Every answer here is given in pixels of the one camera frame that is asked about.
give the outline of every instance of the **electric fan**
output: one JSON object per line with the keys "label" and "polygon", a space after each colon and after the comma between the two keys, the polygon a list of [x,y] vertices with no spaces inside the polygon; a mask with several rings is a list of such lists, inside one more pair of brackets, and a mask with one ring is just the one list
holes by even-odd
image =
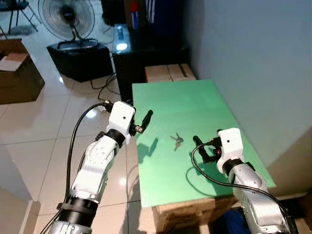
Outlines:
{"label": "electric fan", "polygon": [[45,27],[64,40],[58,49],[73,51],[98,46],[96,39],[87,39],[95,23],[89,0],[39,0],[38,10]]}

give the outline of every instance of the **metal key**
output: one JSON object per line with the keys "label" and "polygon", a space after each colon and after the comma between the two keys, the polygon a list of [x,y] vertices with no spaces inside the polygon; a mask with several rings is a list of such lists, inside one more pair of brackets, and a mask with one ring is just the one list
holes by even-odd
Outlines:
{"label": "metal key", "polygon": [[173,136],[170,136],[172,139],[175,140],[175,151],[177,150],[177,148],[178,148],[178,147],[181,145],[181,143],[183,142],[183,138],[181,138],[181,137],[179,136],[178,133],[176,133],[176,135],[177,135],[177,138],[175,138],[175,137],[173,137]]}

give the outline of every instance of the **white tile floor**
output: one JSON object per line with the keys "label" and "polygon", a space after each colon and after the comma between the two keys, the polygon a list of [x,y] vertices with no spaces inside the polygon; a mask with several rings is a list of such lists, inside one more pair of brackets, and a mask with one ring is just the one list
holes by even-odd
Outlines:
{"label": "white tile floor", "polygon": [[[30,3],[33,9],[37,9],[35,0],[31,0]],[[111,42],[113,28],[105,34],[102,33],[108,26],[101,18],[100,1],[92,0],[92,3],[96,23],[90,37],[102,42]],[[0,13],[0,25],[5,31],[8,22],[9,13]],[[97,102],[98,90],[93,90],[89,82],[79,83],[58,73],[46,46],[59,42],[59,39],[49,33],[43,25],[37,24],[35,19],[33,22],[39,32],[33,32],[27,26],[26,32],[31,34],[21,36],[17,34],[18,30],[13,28],[14,36],[10,38],[22,38],[46,83],[39,98],[34,102],[0,105],[0,152],[6,150],[10,153],[33,200],[41,203],[34,232],[38,234],[57,212],[57,204],[63,200],[72,130],[82,112]],[[24,27],[29,24],[20,16],[19,25]],[[108,43],[107,46],[111,48],[112,43]],[[99,87],[106,79],[96,79],[94,85]],[[111,84],[111,89],[118,90],[116,82]],[[107,90],[103,91],[101,97],[111,101],[120,99],[118,95]],[[84,119],[77,134],[72,180],[83,151],[107,125],[107,113],[95,109],[93,114],[93,118]],[[108,177],[108,185],[92,226],[93,233],[155,233],[151,209],[142,209],[140,204],[137,149],[134,140],[119,151]]]}

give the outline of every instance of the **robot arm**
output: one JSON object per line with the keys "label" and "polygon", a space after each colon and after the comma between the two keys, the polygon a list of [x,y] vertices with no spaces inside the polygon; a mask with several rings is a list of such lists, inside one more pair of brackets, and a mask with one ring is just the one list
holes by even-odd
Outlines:
{"label": "robot arm", "polygon": [[106,133],[90,144],[85,152],[85,161],[79,170],[64,203],[58,205],[59,217],[50,234],[90,234],[98,204],[106,187],[107,174],[112,167],[118,149],[128,144],[136,132],[143,133],[153,112],[150,110],[141,126],[134,124],[135,109],[121,101],[105,102],[110,112]]}
{"label": "robot arm", "polygon": [[[194,137],[197,146],[198,137]],[[199,153],[204,162],[217,162],[218,170],[226,174],[230,184],[244,185],[268,192],[266,181],[250,163],[244,163],[243,143],[238,128],[218,131],[218,137],[207,142],[214,147],[215,157],[209,157],[203,147]],[[289,233],[287,221],[279,205],[267,195],[249,189],[234,187],[234,195],[242,204],[244,216],[252,234]]]}

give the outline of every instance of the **green board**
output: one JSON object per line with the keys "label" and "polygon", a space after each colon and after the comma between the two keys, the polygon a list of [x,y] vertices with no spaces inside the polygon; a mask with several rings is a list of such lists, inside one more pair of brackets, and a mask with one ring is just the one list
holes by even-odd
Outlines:
{"label": "green board", "polygon": [[[133,84],[136,121],[142,121],[153,110],[147,130],[137,136],[139,179],[142,207],[230,195],[233,190],[207,181],[192,166],[190,153],[195,147],[193,136],[206,142],[216,136],[217,129],[238,127],[228,106],[211,80]],[[178,133],[184,142],[174,151],[170,135]],[[269,173],[242,134],[245,161],[274,186]],[[200,167],[211,177],[228,182],[216,163]]]}

